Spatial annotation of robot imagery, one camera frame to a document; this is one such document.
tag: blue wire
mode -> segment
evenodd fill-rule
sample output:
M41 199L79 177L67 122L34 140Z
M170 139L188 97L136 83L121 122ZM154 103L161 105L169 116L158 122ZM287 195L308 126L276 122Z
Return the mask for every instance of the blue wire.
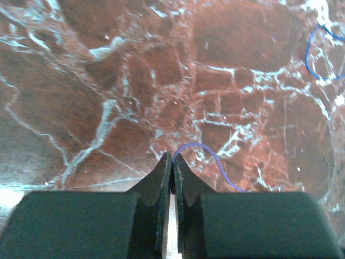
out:
M243 190L239 187L237 187L232 181L230 181L229 177L227 177L227 174L222 166L222 164L220 163L220 160L217 156L217 154L212 150L210 149L207 145L203 144L203 143L197 143L197 142L191 142L191 143L187 143L187 144L184 144L183 146L181 146L174 154L174 156L172 157L172 162L175 162L176 158L177 158L177 155L185 148L187 147L192 147L192 146L198 146L198 147L203 147L205 148L208 152L211 153L211 155L216 159L216 162L218 164L218 167L220 169L220 171L222 172L222 174L224 175L225 179L227 180L227 182L233 187L235 188L236 190L239 190L240 192L244 192L244 193L247 193L246 190Z
M345 78L345 74L341 75L341 76L337 76L335 78L331 78L331 77L320 77L318 74L316 74L312 69L311 67L309 66L309 51L310 51L310 48L311 48L311 44L312 44L312 40L313 38L315 37L315 34L316 34L316 31L318 29L324 29L329 35L331 35L333 38L335 39L339 39L339 40L345 40L345 37L340 37L338 35L335 35L333 34L330 30L328 30L326 28L325 25L317 25L314 30L312 31L312 33L310 34L309 36L309 40L308 40L308 44L307 44L307 50L306 50L306 65L307 65L307 69L309 71L310 74L312 74L315 78L317 79L323 79L323 80L339 80L339 79L342 79L342 78Z

